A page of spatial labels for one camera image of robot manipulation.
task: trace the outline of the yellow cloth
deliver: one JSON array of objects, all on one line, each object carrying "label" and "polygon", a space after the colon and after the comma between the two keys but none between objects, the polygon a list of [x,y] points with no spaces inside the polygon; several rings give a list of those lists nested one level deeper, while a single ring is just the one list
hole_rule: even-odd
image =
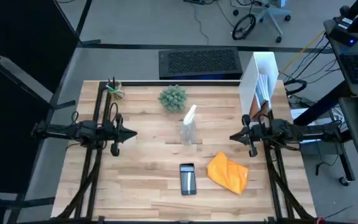
[{"label": "yellow cloth", "polygon": [[219,152],[208,164],[208,177],[234,193],[241,194],[248,183],[248,168],[227,159]]}]

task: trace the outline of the smartphone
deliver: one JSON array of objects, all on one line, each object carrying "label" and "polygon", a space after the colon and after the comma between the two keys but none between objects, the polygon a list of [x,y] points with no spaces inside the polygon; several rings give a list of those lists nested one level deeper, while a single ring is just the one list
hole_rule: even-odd
[{"label": "smartphone", "polygon": [[182,195],[197,193],[194,164],[180,164],[180,186]]}]

